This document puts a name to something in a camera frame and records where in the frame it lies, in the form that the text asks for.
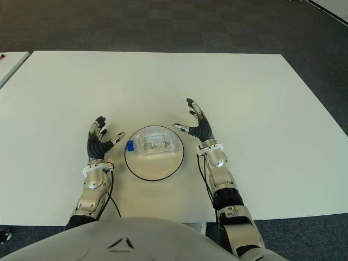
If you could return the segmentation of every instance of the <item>blue bottle cap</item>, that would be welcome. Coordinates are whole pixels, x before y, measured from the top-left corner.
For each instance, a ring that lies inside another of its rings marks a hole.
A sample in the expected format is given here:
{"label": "blue bottle cap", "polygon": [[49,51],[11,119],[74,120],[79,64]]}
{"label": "blue bottle cap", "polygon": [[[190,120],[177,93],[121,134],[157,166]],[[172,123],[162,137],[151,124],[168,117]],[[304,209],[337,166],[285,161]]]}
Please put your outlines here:
{"label": "blue bottle cap", "polygon": [[134,151],[134,140],[128,140],[127,141],[127,150],[128,151]]}

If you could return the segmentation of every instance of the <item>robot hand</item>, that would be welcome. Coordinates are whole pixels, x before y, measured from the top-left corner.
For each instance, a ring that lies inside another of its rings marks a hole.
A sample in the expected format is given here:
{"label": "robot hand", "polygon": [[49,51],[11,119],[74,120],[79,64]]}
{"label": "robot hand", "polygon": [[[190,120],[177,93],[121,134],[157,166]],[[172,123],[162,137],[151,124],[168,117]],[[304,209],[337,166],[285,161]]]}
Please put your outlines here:
{"label": "robot hand", "polygon": [[186,101],[188,102],[189,107],[193,109],[193,111],[190,111],[190,114],[192,114],[197,119],[198,126],[188,127],[179,123],[175,123],[173,124],[173,126],[178,128],[182,132],[186,132],[192,136],[199,138],[201,142],[213,139],[214,136],[212,129],[201,108],[190,98],[187,98]]}
{"label": "robot hand", "polygon": [[101,129],[105,126],[105,118],[100,116],[91,125],[88,133],[87,141],[87,154],[89,161],[96,159],[104,159],[105,153],[107,153],[116,143],[118,143],[125,135],[124,132],[119,133],[117,136],[109,141],[102,142],[102,138],[107,132],[106,129]]}

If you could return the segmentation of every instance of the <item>black joint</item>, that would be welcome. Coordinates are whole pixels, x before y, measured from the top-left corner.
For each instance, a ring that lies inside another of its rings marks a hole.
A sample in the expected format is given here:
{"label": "black joint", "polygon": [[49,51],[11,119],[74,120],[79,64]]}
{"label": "black joint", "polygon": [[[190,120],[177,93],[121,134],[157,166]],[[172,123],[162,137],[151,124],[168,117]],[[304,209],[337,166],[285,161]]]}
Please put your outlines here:
{"label": "black joint", "polygon": [[64,230],[72,229],[74,227],[78,227],[93,221],[95,221],[95,219],[92,218],[91,216],[81,216],[81,215],[71,216]]}
{"label": "black joint", "polygon": [[242,255],[244,255],[246,252],[248,252],[249,250],[253,248],[258,248],[258,246],[255,246],[255,245],[240,246],[236,249],[236,252],[238,256],[241,257]]}
{"label": "black joint", "polygon": [[246,216],[227,217],[224,212],[219,215],[218,221],[220,226],[250,223],[250,220]]}
{"label": "black joint", "polygon": [[224,188],[214,193],[213,206],[219,211],[228,206],[244,206],[244,203],[237,189]]}

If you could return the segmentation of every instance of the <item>robotic arm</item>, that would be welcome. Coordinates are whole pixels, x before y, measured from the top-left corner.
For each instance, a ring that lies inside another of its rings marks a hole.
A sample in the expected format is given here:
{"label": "robotic arm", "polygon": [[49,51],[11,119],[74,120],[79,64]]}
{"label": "robotic arm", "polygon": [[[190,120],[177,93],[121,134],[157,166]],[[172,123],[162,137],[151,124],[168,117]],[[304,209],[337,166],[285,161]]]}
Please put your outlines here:
{"label": "robotic arm", "polygon": [[92,123],[89,130],[87,141],[89,163],[83,169],[85,176],[83,192],[65,230],[99,220],[108,203],[109,197],[106,201],[105,198],[110,187],[112,190],[115,166],[112,159],[105,162],[104,156],[124,137],[125,133],[121,132],[111,140],[102,142],[102,138],[107,132],[106,129],[102,130],[104,126],[105,118],[100,116]]}
{"label": "robotic arm", "polygon": [[173,126],[200,139],[202,147],[197,147],[197,155],[205,156],[205,164],[210,172],[213,207],[217,213],[219,229],[225,231],[229,240],[228,249],[240,260],[287,260],[265,248],[263,239],[227,167],[227,157],[223,146],[215,140],[210,124],[196,102],[187,98],[192,114],[198,120],[197,127],[175,123]]}

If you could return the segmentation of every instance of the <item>small object on floor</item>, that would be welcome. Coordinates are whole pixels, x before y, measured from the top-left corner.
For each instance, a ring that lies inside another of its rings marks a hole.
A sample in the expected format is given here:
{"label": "small object on floor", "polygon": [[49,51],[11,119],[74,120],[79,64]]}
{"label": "small object on floor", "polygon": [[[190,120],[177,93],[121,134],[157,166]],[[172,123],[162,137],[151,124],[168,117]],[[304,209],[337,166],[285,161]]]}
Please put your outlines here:
{"label": "small object on floor", "polygon": [[2,230],[0,229],[0,244],[3,245],[6,243],[7,240],[9,240],[12,236],[11,231],[8,229]]}

